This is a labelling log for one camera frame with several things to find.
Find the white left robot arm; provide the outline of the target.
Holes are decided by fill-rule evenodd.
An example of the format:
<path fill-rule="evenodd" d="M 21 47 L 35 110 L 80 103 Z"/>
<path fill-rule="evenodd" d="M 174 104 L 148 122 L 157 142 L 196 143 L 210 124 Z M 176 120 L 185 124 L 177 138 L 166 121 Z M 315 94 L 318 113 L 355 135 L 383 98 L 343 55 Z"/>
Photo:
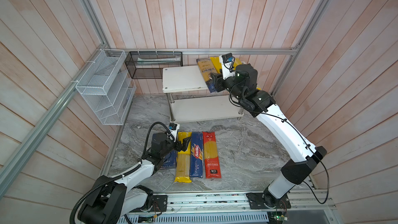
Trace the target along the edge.
<path fill-rule="evenodd" d="M 75 204 L 69 217 L 85 224 L 115 224 L 121 216 L 148 204 L 153 191 L 140 183 L 154 175 L 163 165 L 166 155 L 175 151 L 189 151 L 191 137 L 178 138 L 177 131 L 155 133 L 151 147 L 135 166 L 114 176 L 100 176 L 93 187 Z"/>

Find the blue yellow spaghetti bag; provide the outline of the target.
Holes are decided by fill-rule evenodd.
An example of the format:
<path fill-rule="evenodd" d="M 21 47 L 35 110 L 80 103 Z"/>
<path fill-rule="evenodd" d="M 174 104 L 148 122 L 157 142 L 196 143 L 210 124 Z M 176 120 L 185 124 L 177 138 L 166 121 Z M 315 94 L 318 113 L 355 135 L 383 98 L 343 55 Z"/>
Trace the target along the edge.
<path fill-rule="evenodd" d="M 215 88 L 214 81 L 211 77 L 212 73 L 217 73 L 212 61 L 210 58 L 199 58 L 197 59 L 197 65 L 201 71 L 201 75 L 203 76 L 204 82 L 210 93 L 217 92 Z"/>

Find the yellow Pastati spaghetti bag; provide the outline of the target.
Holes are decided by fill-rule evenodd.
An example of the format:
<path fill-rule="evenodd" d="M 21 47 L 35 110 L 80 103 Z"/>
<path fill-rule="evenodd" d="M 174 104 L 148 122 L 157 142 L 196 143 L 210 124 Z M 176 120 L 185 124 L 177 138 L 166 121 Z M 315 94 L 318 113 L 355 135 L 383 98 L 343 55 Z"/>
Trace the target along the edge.
<path fill-rule="evenodd" d="M 179 132 L 178 140 L 182 142 L 184 138 L 191 137 L 191 132 Z M 179 151 L 177 153 L 176 176 L 175 182 L 191 183 L 190 179 L 190 157 L 191 157 L 191 144 L 187 151 Z"/>

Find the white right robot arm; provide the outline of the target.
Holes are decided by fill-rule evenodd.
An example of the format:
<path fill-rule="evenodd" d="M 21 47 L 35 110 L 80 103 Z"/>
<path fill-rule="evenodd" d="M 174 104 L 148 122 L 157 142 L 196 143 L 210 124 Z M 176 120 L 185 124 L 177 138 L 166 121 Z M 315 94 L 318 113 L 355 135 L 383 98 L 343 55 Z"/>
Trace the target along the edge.
<path fill-rule="evenodd" d="M 305 182 L 327 151 L 308 141 L 286 118 L 274 98 L 257 87 L 258 72 L 250 64 L 238 65 L 226 75 L 211 73 L 217 92 L 227 90 L 230 102 L 264 124 L 284 146 L 290 160 L 263 193 L 247 193 L 252 208 L 277 209 L 296 185 Z"/>

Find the yellow clear spaghetti bag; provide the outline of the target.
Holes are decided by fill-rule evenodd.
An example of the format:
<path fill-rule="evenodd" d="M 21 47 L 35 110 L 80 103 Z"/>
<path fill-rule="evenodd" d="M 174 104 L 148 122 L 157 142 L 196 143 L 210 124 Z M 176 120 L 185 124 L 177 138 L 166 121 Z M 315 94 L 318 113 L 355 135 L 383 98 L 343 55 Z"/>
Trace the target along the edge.
<path fill-rule="evenodd" d="M 210 60 L 213 64 L 214 68 L 216 69 L 216 72 L 218 74 L 221 74 L 222 73 L 222 65 L 219 61 L 219 57 L 210 57 Z"/>

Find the yellow barcode spaghetti bag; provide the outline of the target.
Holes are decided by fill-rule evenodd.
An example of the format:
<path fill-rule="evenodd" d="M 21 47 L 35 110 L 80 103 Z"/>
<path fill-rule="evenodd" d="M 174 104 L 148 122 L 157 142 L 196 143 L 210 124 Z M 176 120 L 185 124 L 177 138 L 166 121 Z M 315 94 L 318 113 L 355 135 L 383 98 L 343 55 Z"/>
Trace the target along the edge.
<path fill-rule="evenodd" d="M 239 58 L 235 58 L 234 64 L 233 64 L 233 68 L 236 69 L 236 67 L 238 65 L 241 65 L 241 64 L 242 64 L 242 62 L 240 61 L 240 59 Z"/>

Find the red spaghetti bag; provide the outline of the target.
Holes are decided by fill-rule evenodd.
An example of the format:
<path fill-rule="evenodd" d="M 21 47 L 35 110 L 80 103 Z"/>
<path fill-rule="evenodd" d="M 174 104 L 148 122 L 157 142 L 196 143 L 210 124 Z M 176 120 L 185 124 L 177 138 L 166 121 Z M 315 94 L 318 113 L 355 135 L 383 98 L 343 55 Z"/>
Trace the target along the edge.
<path fill-rule="evenodd" d="M 207 179 L 221 178 L 215 133 L 203 132 L 204 168 Z"/>

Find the blue Barilla spaghetti box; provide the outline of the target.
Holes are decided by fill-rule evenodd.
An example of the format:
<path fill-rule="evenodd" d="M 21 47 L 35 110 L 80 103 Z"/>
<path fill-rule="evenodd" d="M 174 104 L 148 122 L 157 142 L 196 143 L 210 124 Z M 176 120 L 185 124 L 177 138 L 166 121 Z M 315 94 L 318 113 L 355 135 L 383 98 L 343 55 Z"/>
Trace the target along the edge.
<path fill-rule="evenodd" d="M 203 177 L 203 133 L 192 132 L 191 136 L 191 157 L 190 177 Z"/>

